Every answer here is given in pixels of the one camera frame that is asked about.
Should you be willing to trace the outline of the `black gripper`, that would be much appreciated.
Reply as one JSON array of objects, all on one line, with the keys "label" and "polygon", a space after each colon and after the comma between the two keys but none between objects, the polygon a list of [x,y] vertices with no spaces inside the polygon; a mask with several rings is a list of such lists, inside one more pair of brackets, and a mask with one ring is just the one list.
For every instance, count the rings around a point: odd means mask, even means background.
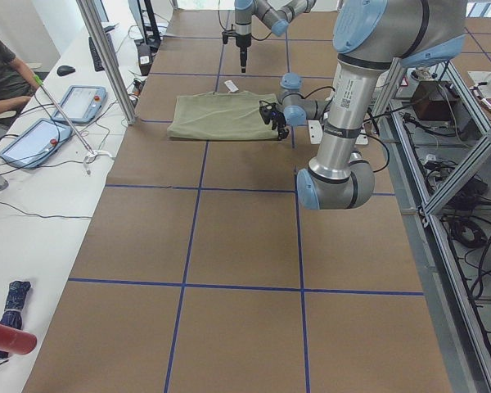
[{"label": "black gripper", "polygon": [[240,49],[241,73],[246,72],[248,48],[251,46],[251,24],[235,26],[236,45]]},{"label": "black gripper", "polygon": [[266,125],[271,126],[271,130],[277,131],[277,140],[282,141],[289,135],[286,118],[275,104],[264,104],[259,106],[259,113]]}]

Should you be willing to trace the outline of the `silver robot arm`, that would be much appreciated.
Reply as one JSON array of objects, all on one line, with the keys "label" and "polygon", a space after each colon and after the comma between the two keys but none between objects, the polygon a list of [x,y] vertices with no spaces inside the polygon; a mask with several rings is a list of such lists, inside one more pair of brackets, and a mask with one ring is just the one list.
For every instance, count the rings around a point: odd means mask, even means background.
[{"label": "silver robot arm", "polygon": [[300,14],[309,13],[314,0],[289,1],[275,9],[268,1],[238,0],[234,2],[235,22],[228,34],[235,38],[240,53],[241,73],[246,72],[248,49],[252,44],[252,18],[256,16],[277,37],[283,35],[289,24]]},{"label": "silver robot arm", "polygon": [[337,16],[333,47],[339,74],[329,102],[305,100],[301,80],[285,75],[274,103],[260,102],[275,129],[327,115],[317,155],[297,174],[297,193],[310,210],[352,209],[374,191],[372,167],[355,142],[380,75],[393,59],[429,67],[457,56],[465,41],[464,1],[346,1]]}]

